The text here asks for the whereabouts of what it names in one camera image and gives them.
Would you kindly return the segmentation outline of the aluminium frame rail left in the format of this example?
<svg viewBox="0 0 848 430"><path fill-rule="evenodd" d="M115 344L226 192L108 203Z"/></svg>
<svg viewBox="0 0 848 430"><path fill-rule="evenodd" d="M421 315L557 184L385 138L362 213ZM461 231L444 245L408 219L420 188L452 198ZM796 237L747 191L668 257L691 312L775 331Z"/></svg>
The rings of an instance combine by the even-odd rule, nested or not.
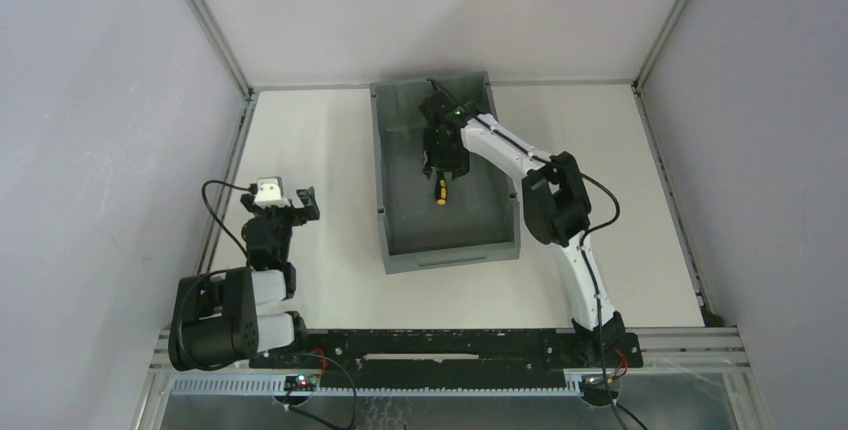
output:
<svg viewBox="0 0 848 430"><path fill-rule="evenodd" d="M243 155L247 134L250 130L253 115L255 113L257 94L250 89L246 96L239 100L235 106L228 107L229 112L225 115L225 133L223 137L215 139L214 148L214 172L201 180L221 180L234 182ZM209 213L212 209L215 215L223 220L227 213L228 202L232 190L229 187L210 190L207 194L209 206L202 205L206 217L202 239L200 241L199 253L196 260L195 274L202 275L213 269L214 254L219 246L222 230L213 216Z"/></svg>

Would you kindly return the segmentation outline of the yellow black screwdriver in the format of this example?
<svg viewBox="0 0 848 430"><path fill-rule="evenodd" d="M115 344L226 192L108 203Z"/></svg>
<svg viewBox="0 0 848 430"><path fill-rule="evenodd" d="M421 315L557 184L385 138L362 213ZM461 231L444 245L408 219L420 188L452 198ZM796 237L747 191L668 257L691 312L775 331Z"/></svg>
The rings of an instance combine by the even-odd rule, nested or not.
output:
<svg viewBox="0 0 848 430"><path fill-rule="evenodd" d="M443 172L438 171L435 177L435 187L434 187L434 200L435 202L443 206L447 203L448 190L447 190L447 182Z"/></svg>

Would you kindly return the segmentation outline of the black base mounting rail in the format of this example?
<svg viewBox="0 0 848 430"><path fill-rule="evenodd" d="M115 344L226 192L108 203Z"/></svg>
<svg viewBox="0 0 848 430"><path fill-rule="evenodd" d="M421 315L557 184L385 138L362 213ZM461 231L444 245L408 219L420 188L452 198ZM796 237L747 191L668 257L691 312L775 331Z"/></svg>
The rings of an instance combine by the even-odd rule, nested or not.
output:
<svg viewBox="0 0 848 430"><path fill-rule="evenodd" d="M569 329L312 330L301 352L272 350L252 369L321 370L322 380L362 386L553 386L568 371L616 375L644 365L641 344L626 333L604 363L585 358Z"/></svg>

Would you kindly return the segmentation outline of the grey plastic bin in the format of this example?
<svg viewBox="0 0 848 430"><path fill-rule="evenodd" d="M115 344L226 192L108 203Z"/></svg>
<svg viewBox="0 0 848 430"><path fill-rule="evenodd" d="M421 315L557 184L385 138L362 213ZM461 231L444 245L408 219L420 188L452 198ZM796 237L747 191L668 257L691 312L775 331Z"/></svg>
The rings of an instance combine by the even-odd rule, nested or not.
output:
<svg viewBox="0 0 848 430"><path fill-rule="evenodd" d="M388 274L515 260L521 249L519 199L512 180L474 155L470 171L447 181L447 202L422 171L427 123L419 106L446 87L467 106L495 111L484 72L370 85L377 222Z"/></svg>

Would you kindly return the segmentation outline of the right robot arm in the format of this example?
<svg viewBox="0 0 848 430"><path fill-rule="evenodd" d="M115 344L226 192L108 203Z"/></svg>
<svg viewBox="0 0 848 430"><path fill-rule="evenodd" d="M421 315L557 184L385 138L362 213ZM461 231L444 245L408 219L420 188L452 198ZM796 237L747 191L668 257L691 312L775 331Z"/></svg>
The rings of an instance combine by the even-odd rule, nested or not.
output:
<svg viewBox="0 0 848 430"><path fill-rule="evenodd" d="M624 337L626 327L611 302L597 268L590 236L592 205L586 186L596 179L584 174L576 158L562 151L541 151L504 127L473 102L461 102L443 84L429 82L432 93L419 109L427 126L423 136L426 177L436 179L434 197L443 205L446 180L469 173L472 156L494 165L519 186L526 229L551 246L566 281L571 321L585 358L604 363Z"/></svg>

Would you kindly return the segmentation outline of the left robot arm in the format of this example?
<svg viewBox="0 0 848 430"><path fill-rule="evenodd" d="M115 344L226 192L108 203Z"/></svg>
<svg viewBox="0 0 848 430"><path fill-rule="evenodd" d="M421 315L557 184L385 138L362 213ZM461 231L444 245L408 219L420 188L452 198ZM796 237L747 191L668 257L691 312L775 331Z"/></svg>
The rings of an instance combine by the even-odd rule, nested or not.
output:
<svg viewBox="0 0 848 430"><path fill-rule="evenodd" d="M251 215L236 238L244 266L180 280L168 340L176 370L216 371L272 350L305 350L308 332L298 312L260 312L293 298L293 230L320 218L314 188L296 194L299 205L274 179L243 189L240 201Z"/></svg>

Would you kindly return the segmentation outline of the small electronics board with leds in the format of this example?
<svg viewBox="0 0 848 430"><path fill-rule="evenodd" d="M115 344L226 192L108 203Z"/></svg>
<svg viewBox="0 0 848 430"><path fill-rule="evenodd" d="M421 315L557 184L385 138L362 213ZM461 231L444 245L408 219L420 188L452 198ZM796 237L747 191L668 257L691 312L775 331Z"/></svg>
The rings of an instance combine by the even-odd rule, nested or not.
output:
<svg viewBox="0 0 848 430"><path fill-rule="evenodd" d="M319 383L317 375L289 375L284 380L284 392L314 392Z"/></svg>

